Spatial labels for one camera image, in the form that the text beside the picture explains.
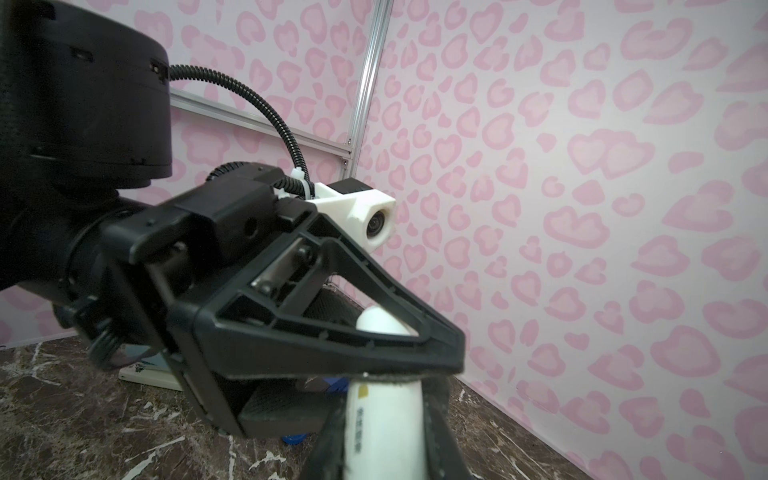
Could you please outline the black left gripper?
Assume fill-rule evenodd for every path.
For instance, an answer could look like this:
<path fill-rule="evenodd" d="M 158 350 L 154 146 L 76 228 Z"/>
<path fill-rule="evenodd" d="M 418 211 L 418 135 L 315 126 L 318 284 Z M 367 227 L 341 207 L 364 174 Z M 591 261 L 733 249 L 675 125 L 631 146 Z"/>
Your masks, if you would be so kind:
<path fill-rule="evenodd" d="M 102 370 L 123 346 L 160 353 L 196 411 L 247 438 L 289 435 L 295 387 L 340 375 L 417 380 L 463 371 L 465 335 L 328 216 L 272 206 L 273 171 L 243 167 L 161 205 L 112 198 L 67 211 L 59 318 Z M 406 326 L 356 328 L 339 276 Z M 335 401 L 329 414 L 342 402 Z"/>

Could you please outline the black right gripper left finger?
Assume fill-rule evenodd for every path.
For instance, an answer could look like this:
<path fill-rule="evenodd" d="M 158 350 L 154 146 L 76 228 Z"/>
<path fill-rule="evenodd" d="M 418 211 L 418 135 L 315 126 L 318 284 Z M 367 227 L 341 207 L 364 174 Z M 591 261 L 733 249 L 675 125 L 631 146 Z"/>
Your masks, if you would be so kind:
<path fill-rule="evenodd" d="M 346 408 L 333 410 L 306 458 L 299 480 L 340 480 L 344 478 Z"/>

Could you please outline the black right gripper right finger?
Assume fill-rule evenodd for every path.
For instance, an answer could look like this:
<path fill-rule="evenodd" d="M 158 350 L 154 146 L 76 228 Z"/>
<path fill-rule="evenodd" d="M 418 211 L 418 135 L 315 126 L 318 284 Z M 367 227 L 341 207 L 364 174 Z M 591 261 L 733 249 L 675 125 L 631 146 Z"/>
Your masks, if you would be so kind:
<path fill-rule="evenodd" d="M 472 475 L 448 425 L 450 385 L 447 377 L 422 381 L 427 478 L 469 480 Z"/>

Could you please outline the white glue stick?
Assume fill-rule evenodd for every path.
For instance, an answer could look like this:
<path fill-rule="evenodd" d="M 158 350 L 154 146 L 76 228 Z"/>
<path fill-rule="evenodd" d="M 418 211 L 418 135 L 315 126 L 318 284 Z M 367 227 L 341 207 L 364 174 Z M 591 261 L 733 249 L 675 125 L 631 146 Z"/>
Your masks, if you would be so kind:
<path fill-rule="evenodd" d="M 422 383 L 352 380 L 343 447 L 344 479 L 426 479 Z"/>

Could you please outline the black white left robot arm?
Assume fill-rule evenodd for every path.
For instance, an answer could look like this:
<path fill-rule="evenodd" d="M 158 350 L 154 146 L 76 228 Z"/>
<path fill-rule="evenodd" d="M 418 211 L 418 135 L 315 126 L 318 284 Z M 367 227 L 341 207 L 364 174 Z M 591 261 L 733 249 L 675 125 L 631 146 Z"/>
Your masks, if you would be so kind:
<path fill-rule="evenodd" d="M 295 170 L 226 164 L 159 205 L 123 198 L 172 173 L 169 86 L 198 80 L 256 107 Z M 419 380 L 464 368 L 461 330 L 370 253 L 388 199 L 322 211 L 276 110 L 220 72 L 173 65 L 154 39 L 60 1 L 1 5 L 1 285 L 48 300 L 113 370 L 163 356 L 195 411 L 230 434 L 287 422 L 312 376 Z"/>

